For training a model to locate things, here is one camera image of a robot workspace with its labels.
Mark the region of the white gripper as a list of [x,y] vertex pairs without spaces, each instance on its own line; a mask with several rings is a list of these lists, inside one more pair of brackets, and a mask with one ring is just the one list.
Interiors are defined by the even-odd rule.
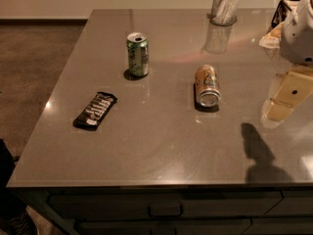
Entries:
[[293,64],[286,73],[277,73],[269,89],[262,114],[275,122],[282,122],[313,93],[313,0],[300,0],[286,17],[264,35],[259,45],[279,49]]

